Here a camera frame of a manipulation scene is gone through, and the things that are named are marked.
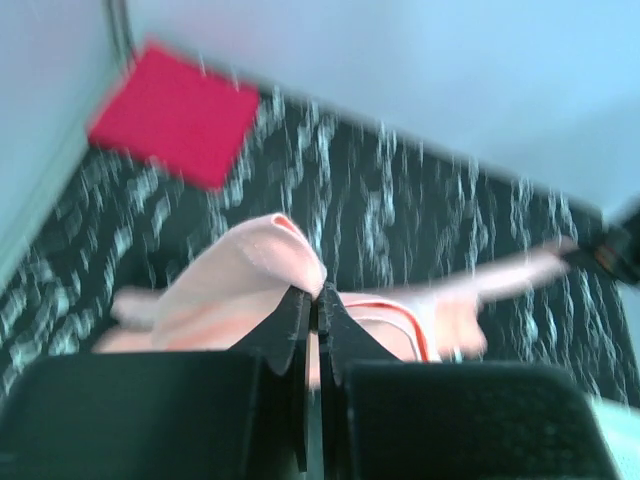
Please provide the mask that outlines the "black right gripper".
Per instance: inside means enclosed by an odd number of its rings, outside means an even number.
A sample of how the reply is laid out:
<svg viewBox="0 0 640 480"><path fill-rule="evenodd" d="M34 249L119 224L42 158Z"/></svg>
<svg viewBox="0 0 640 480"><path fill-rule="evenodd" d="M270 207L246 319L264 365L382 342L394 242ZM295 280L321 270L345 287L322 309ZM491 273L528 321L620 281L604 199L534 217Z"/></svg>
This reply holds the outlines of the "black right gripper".
<svg viewBox="0 0 640 480"><path fill-rule="evenodd" d="M613 223L591 234L577 248L562 254L571 268L609 277L620 283L639 282L639 201Z"/></svg>

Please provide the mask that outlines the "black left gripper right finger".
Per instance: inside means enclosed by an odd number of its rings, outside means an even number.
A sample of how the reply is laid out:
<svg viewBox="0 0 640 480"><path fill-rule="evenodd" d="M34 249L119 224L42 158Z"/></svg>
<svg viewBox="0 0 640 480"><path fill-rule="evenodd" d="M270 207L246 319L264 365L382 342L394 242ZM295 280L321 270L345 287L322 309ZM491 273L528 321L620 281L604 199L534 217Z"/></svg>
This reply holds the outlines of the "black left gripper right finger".
<svg viewBox="0 0 640 480"><path fill-rule="evenodd" d="M329 479L618 479L586 396L561 369L402 362L317 302Z"/></svg>

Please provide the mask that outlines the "salmon pink t shirt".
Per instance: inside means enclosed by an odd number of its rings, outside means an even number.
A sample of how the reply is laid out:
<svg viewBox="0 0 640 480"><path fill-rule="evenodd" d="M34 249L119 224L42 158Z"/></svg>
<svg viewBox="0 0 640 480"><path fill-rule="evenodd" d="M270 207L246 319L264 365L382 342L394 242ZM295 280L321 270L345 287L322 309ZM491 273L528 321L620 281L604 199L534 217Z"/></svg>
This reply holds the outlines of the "salmon pink t shirt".
<svg viewBox="0 0 640 480"><path fill-rule="evenodd" d="M342 292L347 313L394 357L438 362L482 354L482 306L566 273L561 237L432 284ZM164 290L123 288L113 299L117 326L96 353L226 350L273 313L296 287L318 299L327 270L300 228L282 213L247 220L201 253Z"/></svg>

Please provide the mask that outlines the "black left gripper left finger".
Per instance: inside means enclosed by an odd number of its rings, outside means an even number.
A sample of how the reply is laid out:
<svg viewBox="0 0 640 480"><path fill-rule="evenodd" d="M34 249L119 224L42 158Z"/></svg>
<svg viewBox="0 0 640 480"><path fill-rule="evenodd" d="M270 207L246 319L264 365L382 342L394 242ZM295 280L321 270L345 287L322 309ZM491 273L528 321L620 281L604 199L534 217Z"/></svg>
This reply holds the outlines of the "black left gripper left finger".
<svg viewBox="0 0 640 480"><path fill-rule="evenodd" d="M312 301L290 289L225 351L29 366L1 411L5 479L297 479Z"/></svg>

